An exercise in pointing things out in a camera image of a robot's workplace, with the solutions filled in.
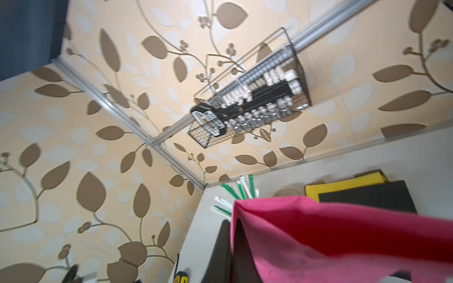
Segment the wallpaper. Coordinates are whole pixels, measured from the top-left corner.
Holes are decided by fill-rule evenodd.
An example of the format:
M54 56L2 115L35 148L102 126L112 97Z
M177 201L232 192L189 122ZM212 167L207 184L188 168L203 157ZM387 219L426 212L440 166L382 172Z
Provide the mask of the wallpaper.
M0 82L0 282L167 282L202 192L48 65Z
M337 3L72 1L63 57L158 135L202 87L220 89L284 42L237 61L276 29L292 36ZM439 1L380 0L298 54L313 107L207 149L187 127L164 147L212 183L451 119L452 25ZM193 189L179 174L170 184Z

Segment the metal rail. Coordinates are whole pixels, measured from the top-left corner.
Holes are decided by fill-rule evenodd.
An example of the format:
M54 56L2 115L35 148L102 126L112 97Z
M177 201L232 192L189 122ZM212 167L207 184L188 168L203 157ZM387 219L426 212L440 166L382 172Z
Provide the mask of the metal rail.
M123 110L114 106L107 98L102 94L102 91L98 90L94 85L87 81L82 75L80 75L71 65L66 62L63 58L57 57L52 60L52 63L69 79L71 79L78 87L83 89L87 94L91 95L99 105L107 110L113 117L123 123L130 131L136 134L140 139L148 144L152 149L157 151L163 158L165 158L176 170L186 176L196 187L204 190L206 184L192 171L185 167L178 159L170 154L166 149L160 147L158 144L152 143L152 138L146 133L141 127L133 123L129 116L123 112Z
M313 44L314 42L318 41L324 35L328 34L341 24L348 21L350 18L354 17L358 13L362 12L365 8L377 2L378 0L344 0L340 4L336 5L319 18L314 20L310 23L307 27L303 30L298 32L292 39L291 42L294 45L294 49L297 53L301 52L302 50L306 49L308 46ZM275 50L267 57L280 52L281 49L285 46L282 45L281 48ZM256 67L249 69L245 73L242 74L250 74L251 72L258 73L260 70ZM158 145L164 142L166 139L174 135L175 133L181 131L185 127L189 126L193 122L193 117L191 114L185 115L182 119L178 122L170 126L160 135L156 136L152 140L152 144Z

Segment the black cable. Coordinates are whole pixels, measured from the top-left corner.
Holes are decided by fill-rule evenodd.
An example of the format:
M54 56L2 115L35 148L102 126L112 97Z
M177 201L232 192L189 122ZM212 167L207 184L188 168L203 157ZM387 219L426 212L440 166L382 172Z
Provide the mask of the black cable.
M175 268L174 268L173 279L176 277L176 270L178 270L178 262L179 262L179 254L178 254L178 258L176 259L176 266L175 266Z

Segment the yellow folder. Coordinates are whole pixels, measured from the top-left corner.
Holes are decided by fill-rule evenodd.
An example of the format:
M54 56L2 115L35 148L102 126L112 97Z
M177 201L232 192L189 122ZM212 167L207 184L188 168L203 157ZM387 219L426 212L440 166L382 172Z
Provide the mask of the yellow folder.
M336 192L355 187L364 187L375 184L382 184L387 178L380 172L371 173L353 179L333 182L329 184L308 185L305 186L305 194L314 201L319 202L319 194L325 192Z

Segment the pink cloth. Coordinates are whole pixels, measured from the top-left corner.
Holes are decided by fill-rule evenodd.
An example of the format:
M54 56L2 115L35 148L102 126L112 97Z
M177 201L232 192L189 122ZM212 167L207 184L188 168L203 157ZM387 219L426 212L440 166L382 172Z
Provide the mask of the pink cloth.
M414 283L453 277L453 221L307 197L235 201L263 283L375 283L398 270Z

